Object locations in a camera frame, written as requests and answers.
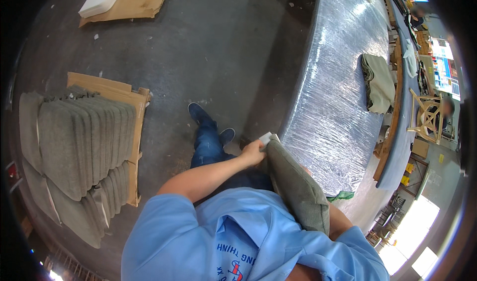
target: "concrete floor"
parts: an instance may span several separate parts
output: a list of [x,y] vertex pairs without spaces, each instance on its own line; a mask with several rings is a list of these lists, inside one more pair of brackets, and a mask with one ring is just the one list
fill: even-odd
[[[55,225],[20,185],[33,225],[75,259],[111,281],[120,280],[124,243],[144,207],[170,177],[188,169],[195,124],[189,102],[203,105],[219,129],[257,138],[277,132],[297,81],[313,0],[165,0],[154,19],[89,23],[78,28],[85,0],[48,0],[39,11],[18,68],[13,115],[18,137],[22,92],[49,93],[66,85],[67,72],[99,75],[153,93],[146,109],[139,162],[139,207],[123,206],[100,249]],[[21,155],[16,139],[17,164]],[[355,197],[335,204],[364,232],[391,193],[376,189],[372,159]]]

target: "cardboard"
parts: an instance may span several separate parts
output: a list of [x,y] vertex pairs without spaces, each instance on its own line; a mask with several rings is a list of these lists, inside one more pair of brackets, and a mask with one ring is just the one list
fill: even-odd
[[415,138],[412,152],[423,159],[427,158],[427,151],[429,150],[429,143]]
[[107,12],[88,18],[81,18],[80,26],[88,22],[130,18],[154,18],[164,0],[116,0]]
[[68,72],[67,87],[71,85],[83,87],[91,92],[98,92],[101,96],[133,105],[136,108],[136,121],[134,124],[134,138],[129,163],[129,194],[127,202],[137,206],[141,200],[137,193],[137,165],[142,153],[139,152],[141,131],[143,128],[146,103],[151,100],[149,89],[140,87],[134,92],[130,84],[99,78],[90,75]]

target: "hand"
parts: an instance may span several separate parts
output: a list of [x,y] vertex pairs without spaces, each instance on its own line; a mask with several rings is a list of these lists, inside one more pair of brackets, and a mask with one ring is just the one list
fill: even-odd
[[239,158],[246,160],[247,166],[257,165],[265,158],[266,154],[260,152],[260,149],[264,146],[263,142],[257,139],[243,148]]

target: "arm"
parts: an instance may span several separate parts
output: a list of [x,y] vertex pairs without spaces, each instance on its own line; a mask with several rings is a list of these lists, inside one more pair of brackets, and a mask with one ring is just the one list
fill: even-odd
[[262,141],[255,140],[244,147],[237,158],[184,171],[168,180],[158,195],[174,193],[185,196],[192,203],[199,201],[237,172],[259,164],[265,158],[265,153],[259,151],[263,146]]
[[332,241],[336,239],[346,230],[353,227],[351,221],[336,206],[328,202],[330,206],[330,235]]
[[429,96],[435,96],[436,93],[434,92],[434,89],[429,85],[429,76],[427,76],[427,71],[426,69],[422,68],[422,72],[424,72],[424,75],[426,76],[426,81],[427,81],[427,91],[429,93]]

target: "paper scrap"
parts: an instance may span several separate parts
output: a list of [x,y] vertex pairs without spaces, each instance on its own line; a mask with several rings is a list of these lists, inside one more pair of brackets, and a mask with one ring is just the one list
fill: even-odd
[[107,12],[88,18],[81,18],[79,27],[88,22],[109,21],[131,18],[154,18],[164,0],[116,0]]

